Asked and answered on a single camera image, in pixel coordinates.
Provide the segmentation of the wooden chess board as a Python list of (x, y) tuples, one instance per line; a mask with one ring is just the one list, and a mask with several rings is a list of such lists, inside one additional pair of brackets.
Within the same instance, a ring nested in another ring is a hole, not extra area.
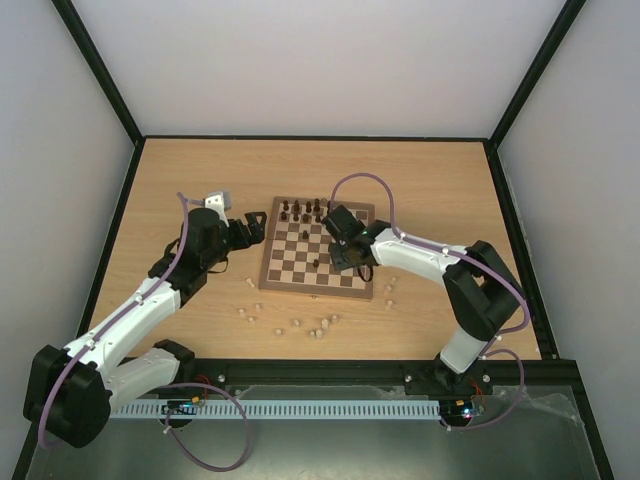
[[(282, 208), (289, 202), (289, 210)], [(301, 211), (293, 211), (298, 200)], [(258, 288), (265, 291), (370, 300), (373, 283), (364, 283), (355, 269), (337, 271), (331, 262), (328, 247), (332, 238), (321, 223), (327, 213), (328, 200), (321, 198), (320, 212), (314, 211), (313, 198), (276, 196), (268, 218), (264, 253)], [(306, 203), (312, 212), (306, 213)], [(302, 232), (309, 238), (303, 239)], [(313, 268), (313, 261), (319, 267)]]

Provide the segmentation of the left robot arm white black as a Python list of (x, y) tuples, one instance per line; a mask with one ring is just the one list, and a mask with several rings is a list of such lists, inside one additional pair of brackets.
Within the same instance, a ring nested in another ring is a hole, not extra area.
[(65, 347), (47, 345), (35, 355), (24, 417), (41, 434), (81, 448), (124, 405), (176, 380), (186, 381), (195, 355), (174, 341), (159, 341), (134, 360), (126, 357), (206, 285), (210, 271), (230, 252), (262, 243), (266, 219), (264, 212), (237, 220), (211, 208), (187, 211), (179, 238), (166, 246), (129, 299)]

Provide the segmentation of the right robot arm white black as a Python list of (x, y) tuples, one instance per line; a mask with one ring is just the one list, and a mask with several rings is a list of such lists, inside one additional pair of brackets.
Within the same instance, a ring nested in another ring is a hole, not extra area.
[(466, 385), (470, 368), (504, 324), (517, 310), (528, 310), (518, 281), (487, 242), (470, 247), (430, 242), (389, 222), (366, 225), (343, 205), (331, 205), (322, 225), (333, 239), (329, 254), (336, 269), (392, 267), (445, 289), (457, 327), (435, 359), (433, 376), (447, 391)]

